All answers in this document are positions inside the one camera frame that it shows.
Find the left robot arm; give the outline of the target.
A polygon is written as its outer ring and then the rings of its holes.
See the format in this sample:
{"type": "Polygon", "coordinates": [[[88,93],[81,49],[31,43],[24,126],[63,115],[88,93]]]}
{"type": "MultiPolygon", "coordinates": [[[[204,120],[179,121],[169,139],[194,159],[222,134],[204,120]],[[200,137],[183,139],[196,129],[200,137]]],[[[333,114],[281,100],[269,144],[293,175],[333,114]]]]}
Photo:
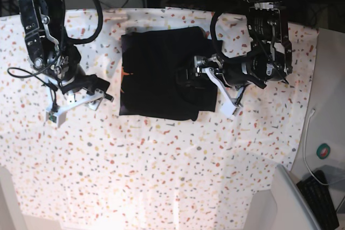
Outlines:
{"type": "Polygon", "coordinates": [[[218,10],[210,23],[214,55],[194,56],[193,63],[176,74],[178,85],[205,88],[210,79],[207,71],[225,87],[236,90],[245,89],[250,84],[264,89],[268,81],[287,82],[293,67],[284,0],[244,1],[249,4],[246,25],[252,39],[250,51],[232,58],[223,53],[216,35],[216,24],[224,10],[218,10]]]}

